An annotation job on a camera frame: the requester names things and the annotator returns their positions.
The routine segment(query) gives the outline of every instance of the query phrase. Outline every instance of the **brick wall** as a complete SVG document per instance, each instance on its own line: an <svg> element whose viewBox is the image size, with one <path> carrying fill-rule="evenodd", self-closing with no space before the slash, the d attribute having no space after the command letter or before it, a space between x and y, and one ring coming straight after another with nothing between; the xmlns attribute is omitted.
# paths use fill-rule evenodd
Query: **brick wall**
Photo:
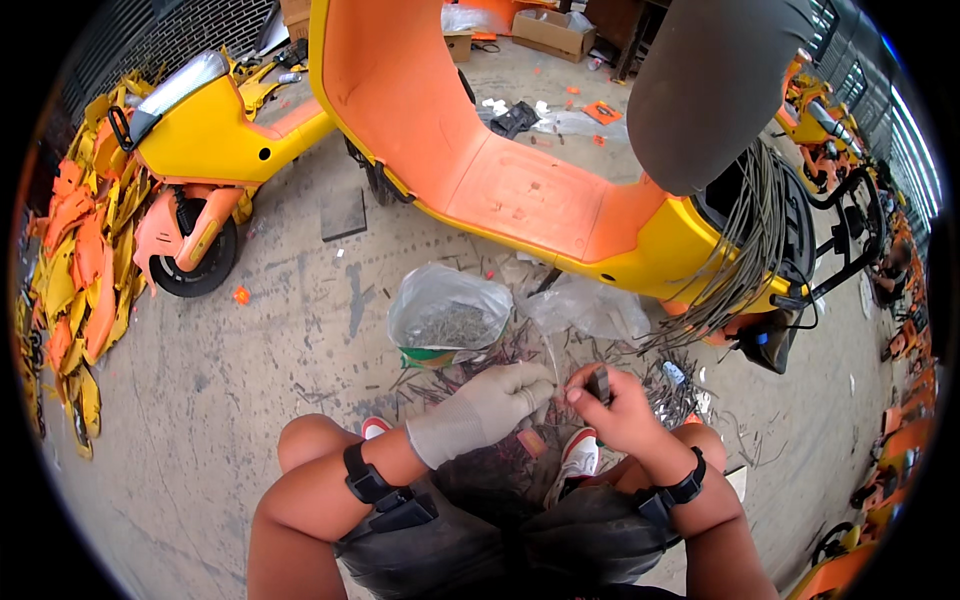
<svg viewBox="0 0 960 600"><path fill-rule="evenodd" d="M273 0L184 0L157 21L151 0L113 0L93 18L64 66L63 106L73 126L84 107L139 69L153 80L169 75L202 50L226 44L231 56L253 48Z"/></svg>

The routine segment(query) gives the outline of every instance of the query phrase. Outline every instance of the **clear plastic bag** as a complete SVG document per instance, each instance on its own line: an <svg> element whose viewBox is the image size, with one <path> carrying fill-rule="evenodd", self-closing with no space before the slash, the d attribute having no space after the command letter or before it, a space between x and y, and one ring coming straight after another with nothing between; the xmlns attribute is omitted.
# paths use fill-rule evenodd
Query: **clear plastic bag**
<svg viewBox="0 0 960 600"><path fill-rule="evenodd" d="M586 335L623 340L636 348L636 338L650 332L637 294L567 273L547 291L521 300L518 307L545 336L573 325Z"/></svg>
<svg viewBox="0 0 960 600"><path fill-rule="evenodd" d="M474 27L498 35L509 31L504 20L493 12L462 4L444 4L440 12L440 27L445 32L460 32Z"/></svg>
<svg viewBox="0 0 960 600"><path fill-rule="evenodd" d="M560 110L548 113L531 129L541 133L562 133L563 135L603 135L609 142L626 144L630 142L626 122L626 119L617 119L605 126L585 112Z"/></svg>
<svg viewBox="0 0 960 600"><path fill-rule="evenodd" d="M479 350L500 337L513 307L506 286L427 263L400 282L387 336L398 348Z"/></svg>
<svg viewBox="0 0 960 600"><path fill-rule="evenodd" d="M567 29L572 29L575 32L585 34L586 32L593 29L593 23L590 23L590 20L584 16L582 12L570 12L570 22L566 26Z"/></svg>

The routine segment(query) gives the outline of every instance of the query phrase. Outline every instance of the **shorts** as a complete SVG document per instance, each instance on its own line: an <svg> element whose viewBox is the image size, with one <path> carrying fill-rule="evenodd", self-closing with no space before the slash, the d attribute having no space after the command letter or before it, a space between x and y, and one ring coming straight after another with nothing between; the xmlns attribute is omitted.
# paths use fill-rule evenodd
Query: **shorts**
<svg viewBox="0 0 960 600"><path fill-rule="evenodd" d="M632 584L680 540L640 516L631 497L610 484L574 490L514 535L452 505L426 478L410 487L430 493L437 518L376 534L368 523L377 513L371 512L333 544L353 579L377 598L442 598L521 569Z"/></svg>

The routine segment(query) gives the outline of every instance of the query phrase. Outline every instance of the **shoe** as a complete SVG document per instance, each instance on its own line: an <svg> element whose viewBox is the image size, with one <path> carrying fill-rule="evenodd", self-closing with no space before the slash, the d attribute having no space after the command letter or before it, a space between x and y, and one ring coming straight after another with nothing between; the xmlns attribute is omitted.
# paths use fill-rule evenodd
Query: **shoe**
<svg viewBox="0 0 960 600"><path fill-rule="evenodd" d="M360 425L360 435L364 440L372 440L381 433L393 429L393 426L380 417L370 417Z"/></svg>
<svg viewBox="0 0 960 600"><path fill-rule="evenodd" d="M597 445L597 432L593 427L584 427L567 441L560 455L560 473L550 486L543 499L543 508L550 510L560 502L567 479L584 479L596 474L600 464L600 446Z"/></svg>

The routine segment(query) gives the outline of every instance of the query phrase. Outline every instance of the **white work glove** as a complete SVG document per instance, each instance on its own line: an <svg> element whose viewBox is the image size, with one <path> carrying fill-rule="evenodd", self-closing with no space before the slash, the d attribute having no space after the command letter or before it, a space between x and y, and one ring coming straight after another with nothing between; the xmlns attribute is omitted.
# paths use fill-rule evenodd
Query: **white work glove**
<svg viewBox="0 0 960 600"><path fill-rule="evenodd" d="M433 410L407 420L407 439L430 468L476 448L496 444L553 395L544 365L491 367Z"/></svg>

